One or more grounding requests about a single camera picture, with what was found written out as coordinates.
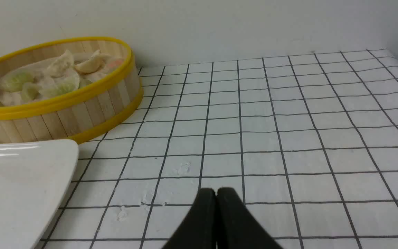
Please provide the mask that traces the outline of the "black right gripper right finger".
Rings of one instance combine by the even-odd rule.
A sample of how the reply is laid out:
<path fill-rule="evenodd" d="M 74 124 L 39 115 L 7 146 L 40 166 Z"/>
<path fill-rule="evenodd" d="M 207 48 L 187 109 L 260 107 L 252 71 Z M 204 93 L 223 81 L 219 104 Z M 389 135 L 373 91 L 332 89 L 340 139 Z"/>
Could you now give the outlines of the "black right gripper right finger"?
<path fill-rule="evenodd" d="M 235 189 L 218 189 L 218 249 L 281 249 L 245 207 Z"/>

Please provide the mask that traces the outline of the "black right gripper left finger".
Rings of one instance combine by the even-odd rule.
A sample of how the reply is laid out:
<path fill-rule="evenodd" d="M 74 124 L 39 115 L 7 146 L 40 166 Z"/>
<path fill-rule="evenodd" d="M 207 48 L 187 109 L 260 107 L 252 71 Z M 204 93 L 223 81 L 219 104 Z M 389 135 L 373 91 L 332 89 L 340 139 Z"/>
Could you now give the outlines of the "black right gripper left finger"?
<path fill-rule="evenodd" d="M 187 215 L 163 246 L 164 249 L 215 249 L 216 194 L 201 188 Z"/>

